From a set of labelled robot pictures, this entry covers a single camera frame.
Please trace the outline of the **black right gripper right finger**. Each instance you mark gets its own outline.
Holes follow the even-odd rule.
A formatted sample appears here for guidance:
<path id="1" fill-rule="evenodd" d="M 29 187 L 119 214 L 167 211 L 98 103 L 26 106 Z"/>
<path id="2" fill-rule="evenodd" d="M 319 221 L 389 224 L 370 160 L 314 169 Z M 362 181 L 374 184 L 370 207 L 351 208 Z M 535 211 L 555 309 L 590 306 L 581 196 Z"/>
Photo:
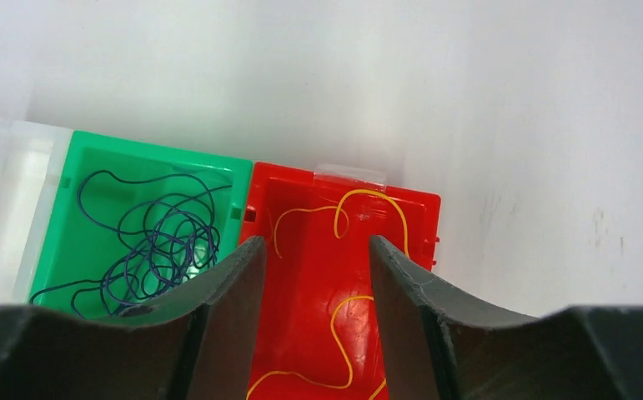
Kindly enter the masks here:
<path id="1" fill-rule="evenodd" d="M 479 299 L 385 237 L 369 265 L 393 399 L 643 399 L 643 306 L 531 317 Z"/>

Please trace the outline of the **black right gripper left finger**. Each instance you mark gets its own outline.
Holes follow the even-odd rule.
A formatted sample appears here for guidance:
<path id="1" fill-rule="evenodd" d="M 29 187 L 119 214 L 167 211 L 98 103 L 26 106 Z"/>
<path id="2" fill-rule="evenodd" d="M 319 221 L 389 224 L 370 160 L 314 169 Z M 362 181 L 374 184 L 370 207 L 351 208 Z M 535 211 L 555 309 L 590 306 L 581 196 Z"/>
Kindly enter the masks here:
<path id="1" fill-rule="evenodd" d="M 114 317 L 0 305 L 0 399 L 245 398 L 265 266 L 265 241 L 251 237 Z"/>

